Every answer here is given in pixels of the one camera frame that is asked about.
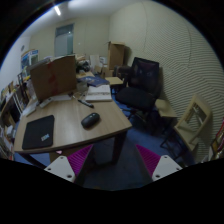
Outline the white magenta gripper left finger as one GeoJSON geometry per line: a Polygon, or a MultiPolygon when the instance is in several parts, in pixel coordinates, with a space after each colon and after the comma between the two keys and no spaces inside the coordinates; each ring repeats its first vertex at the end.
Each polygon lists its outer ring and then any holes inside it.
{"type": "Polygon", "coordinates": [[[80,175],[92,149],[93,146],[89,145],[69,156],[59,156],[45,168],[45,171],[69,182],[75,182],[80,175]]]}

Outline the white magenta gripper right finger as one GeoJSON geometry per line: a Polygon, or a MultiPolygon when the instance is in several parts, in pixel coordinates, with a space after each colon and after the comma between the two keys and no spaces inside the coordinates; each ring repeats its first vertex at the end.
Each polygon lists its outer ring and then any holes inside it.
{"type": "Polygon", "coordinates": [[[182,167],[168,155],[160,156],[141,145],[136,145],[136,155],[141,172],[152,182],[182,169],[182,167]]]}

